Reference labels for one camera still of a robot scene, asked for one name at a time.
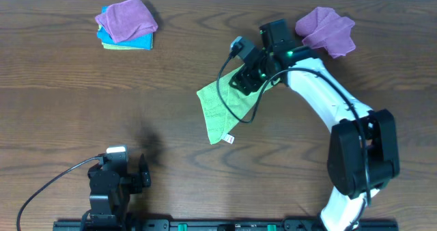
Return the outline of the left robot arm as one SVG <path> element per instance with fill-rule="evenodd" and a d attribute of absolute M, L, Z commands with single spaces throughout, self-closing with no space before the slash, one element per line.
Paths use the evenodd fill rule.
<path fill-rule="evenodd" d="M 141 155 L 138 171 L 128 172 L 126 152 L 99 154 L 98 163 L 89 168 L 90 221 L 82 221 L 81 230 L 130 230 L 132 215 L 128 213 L 131 195 L 142 193 L 151 185 L 145 156 Z"/>

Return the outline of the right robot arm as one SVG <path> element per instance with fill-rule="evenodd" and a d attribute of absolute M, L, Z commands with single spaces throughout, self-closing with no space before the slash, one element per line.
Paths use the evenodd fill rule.
<path fill-rule="evenodd" d="M 327 170 L 333 191 L 315 219 L 285 219 L 281 230 L 398 230 L 396 221 L 362 220 L 372 198 L 400 172 L 395 118 L 355 99 L 314 50 L 297 46 L 281 19 L 260 28 L 263 47 L 238 36 L 229 56 L 244 63 L 229 86 L 262 95 L 278 81 L 303 97 L 330 131 Z"/>

